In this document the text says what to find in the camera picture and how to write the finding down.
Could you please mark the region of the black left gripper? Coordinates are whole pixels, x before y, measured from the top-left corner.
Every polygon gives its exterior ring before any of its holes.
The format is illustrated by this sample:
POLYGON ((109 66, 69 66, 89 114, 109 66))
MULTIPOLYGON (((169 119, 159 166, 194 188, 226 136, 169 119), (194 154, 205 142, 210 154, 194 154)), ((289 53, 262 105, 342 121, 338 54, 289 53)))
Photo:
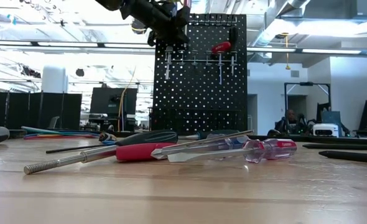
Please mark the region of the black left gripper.
POLYGON ((128 16, 140 21, 152 29, 147 38, 147 44, 156 45, 157 34, 168 35, 168 44, 187 44, 188 36, 181 27, 184 26, 184 8, 177 9, 178 4, 173 1, 123 1, 120 12, 123 19, 128 16))

